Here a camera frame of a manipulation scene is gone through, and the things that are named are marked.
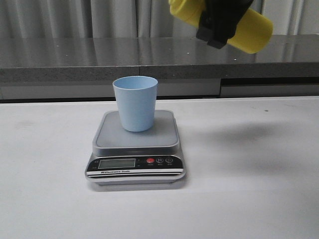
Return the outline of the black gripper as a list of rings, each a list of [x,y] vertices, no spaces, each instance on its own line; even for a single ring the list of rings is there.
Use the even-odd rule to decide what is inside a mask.
[[[235,35],[237,24],[251,4],[251,0],[206,0],[196,38],[214,48],[223,48]]]

